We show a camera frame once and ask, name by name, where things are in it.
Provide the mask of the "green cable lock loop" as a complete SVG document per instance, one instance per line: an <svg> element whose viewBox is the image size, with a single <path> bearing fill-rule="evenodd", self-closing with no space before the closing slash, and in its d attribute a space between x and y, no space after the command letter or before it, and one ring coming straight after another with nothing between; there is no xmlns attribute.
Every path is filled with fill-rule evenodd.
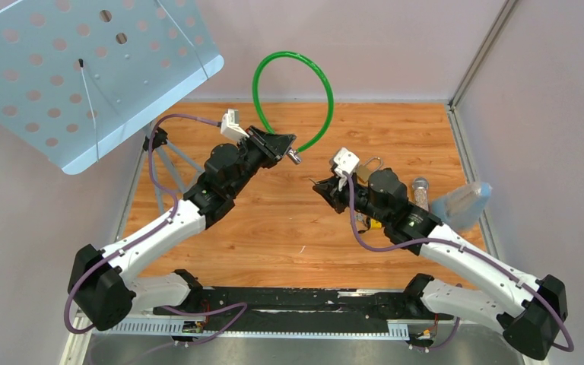
<svg viewBox="0 0 584 365"><path fill-rule="evenodd" d="M262 103L260 101L259 96L259 83L262 76L263 71L265 68L274 60L276 59L293 59L296 60L307 68L309 68L315 76L319 79L324 91L325 91L325 100L326 100L326 116L325 121L323 122L322 126L318 130L318 132L306 143L302 144L299 148L294 149L290 148L286 155L296 164L300 164L302 162L300 154L304 151L309 150L312 146L318 143L325 135L325 133L329 130L330 125L332 124L332 120L334 117L335 112L335 97L334 92L332 90L332 85L326 76L325 72L310 58L307 56L293 52L289 50L282 50L273 52L263 58L260 63L256 66L254 74L252 76L252 83L251 83L251 96L252 96L252 103L255 107L256 114L265 127L267 132L274 133L274 129L267 120L265 116L265 112L262 108Z"/></svg>

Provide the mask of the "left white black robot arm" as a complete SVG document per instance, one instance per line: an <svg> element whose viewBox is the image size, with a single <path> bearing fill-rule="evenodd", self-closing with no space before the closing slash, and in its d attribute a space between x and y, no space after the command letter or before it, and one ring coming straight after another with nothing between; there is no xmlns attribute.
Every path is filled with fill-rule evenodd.
<svg viewBox="0 0 584 365"><path fill-rule="evenodd" d="M111 329L131 311L176 306L196 313L200 290L176 274L140 279L139 274L175 245L220 221L260 169L276 166L290 150L294 134L273 134L254 126L236 144L219 144L205 171L174 206L131 236L102 249L79 249L68 283L68 305L76 304L99 331Z"/></svg>

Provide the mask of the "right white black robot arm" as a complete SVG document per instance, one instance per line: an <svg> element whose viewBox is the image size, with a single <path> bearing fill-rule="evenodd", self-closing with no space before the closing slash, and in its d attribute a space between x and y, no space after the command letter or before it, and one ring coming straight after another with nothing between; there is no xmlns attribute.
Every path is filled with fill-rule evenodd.
<svg viewBox="0 0 584 365"><path fill-rule="evenodd" d="M360 245L369 251L406 249L445 266L475 286L452 286L418 274L405 288L404 307L413 317L429 311L467 319L500 333L520 354L545 360L551 348L571 352L565 284L553 275L538 278L501 262L459 236L437 216L412 203L407 187L389 168L373 173L367 184L343 174L313 184L337 213L351 223L361 213L381 223L390 246Z"/></svg>

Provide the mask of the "brass padlock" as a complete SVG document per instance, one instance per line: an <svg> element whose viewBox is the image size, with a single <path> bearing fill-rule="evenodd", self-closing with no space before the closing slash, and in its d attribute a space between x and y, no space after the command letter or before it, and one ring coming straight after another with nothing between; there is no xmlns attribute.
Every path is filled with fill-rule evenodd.
<svg viewBox="0 0 584 365"><path fill-rule="evenodd" d="M360 164L356 169L357 179L361 183L367 183L372 173L381 169L384 161L381 157L371 157L364 163Z"/></svg>

